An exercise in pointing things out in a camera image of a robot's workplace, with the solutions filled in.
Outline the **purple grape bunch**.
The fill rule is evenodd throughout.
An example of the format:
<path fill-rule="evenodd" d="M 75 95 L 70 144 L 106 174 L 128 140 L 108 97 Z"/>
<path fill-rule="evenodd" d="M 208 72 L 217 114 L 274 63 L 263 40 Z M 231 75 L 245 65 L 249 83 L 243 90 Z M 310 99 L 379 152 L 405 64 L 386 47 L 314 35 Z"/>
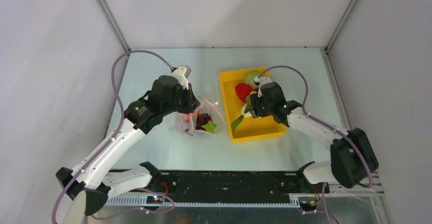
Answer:
<path fill-rule="evenodd" d="M 196 118 L 195 129 L 204 131 L 204 129 L 201 126 L 206 124 L 209 120 L 212 121 L 212 118 L 208 113 L 202 113 L 202 114 L 198 113 Z"/>

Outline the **bright red apple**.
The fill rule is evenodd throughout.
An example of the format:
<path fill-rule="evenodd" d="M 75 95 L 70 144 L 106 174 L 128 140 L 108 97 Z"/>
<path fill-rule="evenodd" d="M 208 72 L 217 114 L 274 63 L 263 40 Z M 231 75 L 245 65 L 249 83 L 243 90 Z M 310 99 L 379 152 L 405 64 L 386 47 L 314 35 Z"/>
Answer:
<path fill-rule="evenodd" d="M 184 123 L 187 123 L 189 125 L 193 125 L 193 115 L 192 114 L 183 115 L 183 120 L 184 120 Z"/>

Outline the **green cabbage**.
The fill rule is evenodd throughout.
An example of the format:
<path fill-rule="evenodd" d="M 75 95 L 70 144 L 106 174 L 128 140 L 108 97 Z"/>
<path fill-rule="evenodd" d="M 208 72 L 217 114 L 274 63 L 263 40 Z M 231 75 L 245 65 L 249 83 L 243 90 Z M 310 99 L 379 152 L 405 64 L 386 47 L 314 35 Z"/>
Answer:
<path fill-rule="evenodd" d="M 257 88 L 258 85 L 255 84 L 255 78 L 259 76 L 261 73 L 257 70 L 251 70 L 244 76 L 244 83 L 252 87 L 253 89 Z"/>

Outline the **yellow plastic tray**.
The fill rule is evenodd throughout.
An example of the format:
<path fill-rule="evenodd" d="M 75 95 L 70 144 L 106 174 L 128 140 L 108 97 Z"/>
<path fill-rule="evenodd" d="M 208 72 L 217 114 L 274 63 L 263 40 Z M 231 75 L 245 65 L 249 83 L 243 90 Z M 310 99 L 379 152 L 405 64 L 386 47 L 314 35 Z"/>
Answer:
<path fill-rule="evenodd" d="M 223 71 L 219 74 L 221 93 L 224 101 L 227 130 L 231 140 L 235 143 L 257 139 L 273 138 L 285 135 L 287 128 L 276 123 L 271 116 L 264 118 L 244 118 L 240 125 L 232 130 L 231 123 L 240 116 L 244 105 L 237 97 L 235 86 L 244 80 L 250 71 L 265 71 L 265 67 L 256 67 L 242 70 Z"/>

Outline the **red bell pepper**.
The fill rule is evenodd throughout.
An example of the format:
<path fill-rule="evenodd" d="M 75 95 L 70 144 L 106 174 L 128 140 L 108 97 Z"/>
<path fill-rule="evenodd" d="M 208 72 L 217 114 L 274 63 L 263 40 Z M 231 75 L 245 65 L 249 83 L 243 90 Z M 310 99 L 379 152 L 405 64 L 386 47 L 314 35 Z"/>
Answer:
<path fill-rule="evenodd" d="M 240 101 L 245 102 L 246 97 L 253 91 L 253 88 L 245 83 L 239 83 L 235 86 L 235 92 Z"/>

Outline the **clear pink-dotted zip bag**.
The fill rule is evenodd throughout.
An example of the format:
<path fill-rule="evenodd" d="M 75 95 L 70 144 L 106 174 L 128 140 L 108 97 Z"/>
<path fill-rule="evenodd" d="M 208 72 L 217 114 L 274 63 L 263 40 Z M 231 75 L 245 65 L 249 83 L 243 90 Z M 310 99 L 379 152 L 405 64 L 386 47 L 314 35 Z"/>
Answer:
<path fill-rule="evenodd" d="M 219 103 L 203 95 L 196 95 L 200 105 L 190 114 L 177 114 L 170 131 L 191 136 L 218 135 L 225 131 L 225 120 L 219 111 Z"/>

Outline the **green leafy vegetable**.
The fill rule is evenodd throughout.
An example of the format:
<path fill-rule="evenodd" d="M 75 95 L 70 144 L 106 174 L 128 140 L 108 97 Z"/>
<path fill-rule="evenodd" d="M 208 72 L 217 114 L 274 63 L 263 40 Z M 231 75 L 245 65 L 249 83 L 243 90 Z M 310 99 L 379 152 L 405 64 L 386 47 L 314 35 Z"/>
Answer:
<path fill-rule="evenodd" d="M 215 134 L 215 130 L 217 126 L 218 126 L 217 124 L 209 120 L 206 124 L 202 125 L 201 127 L 204 129 L 204 131 L 211 134 Z"/>

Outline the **white radish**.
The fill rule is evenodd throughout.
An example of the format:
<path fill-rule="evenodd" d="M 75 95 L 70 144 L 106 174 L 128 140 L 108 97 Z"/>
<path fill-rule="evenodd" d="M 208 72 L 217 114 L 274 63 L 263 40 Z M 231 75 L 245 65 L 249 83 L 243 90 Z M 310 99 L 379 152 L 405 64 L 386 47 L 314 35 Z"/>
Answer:
<path fill-rule="evenodd" d="M 241 116 L 245 117 L 245 118 L 249 118 L 252 116 L 251 114 L 251 106 L 248 104 L 245 104 L 242 108 L 241 108 Z"/>

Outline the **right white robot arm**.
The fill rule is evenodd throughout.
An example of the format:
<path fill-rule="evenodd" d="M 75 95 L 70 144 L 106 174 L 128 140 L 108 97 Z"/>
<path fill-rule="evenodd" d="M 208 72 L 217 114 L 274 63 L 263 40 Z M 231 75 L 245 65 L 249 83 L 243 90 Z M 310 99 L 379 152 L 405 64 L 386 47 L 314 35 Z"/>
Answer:
<path fill-rule="evenodd" d="M 311 162 L 299 169 L 297 188 L 310 192 L 318 183 L 337 182 L 345 188 L 358 185 L 379 168 L 367 134 L 360 128 L 338 128 L 306 112 L 295 100 L 287 101 L 276 82 L 256 82 L 258 92 L 250 95 L 253 118 L 271 116 L 278 124 L 298 130 L 321 143 L 330 160 Z"/>

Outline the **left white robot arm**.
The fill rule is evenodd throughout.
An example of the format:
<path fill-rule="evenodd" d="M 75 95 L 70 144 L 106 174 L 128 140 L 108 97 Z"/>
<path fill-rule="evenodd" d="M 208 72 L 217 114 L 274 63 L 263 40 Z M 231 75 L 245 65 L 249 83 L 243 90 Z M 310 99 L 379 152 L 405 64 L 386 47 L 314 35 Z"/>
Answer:
<path fill-rule="evenodd" d="M 72 169 L 62 167 L 56 178 L 64 193 L 73 200 L 74 214 L 91 216 L 113 197 L 133 189 L 160 188 L 160 170 L 149 162 L 137 168 L 110 175 L 112 166 L 136 142 L 146 136 L 163 118 L 172 113 L 190 114 L 200 102 L 187 76 L 162 75 L 151 90 L 132 102 L 121 114 L 121 121 L 81 163 Z"/>

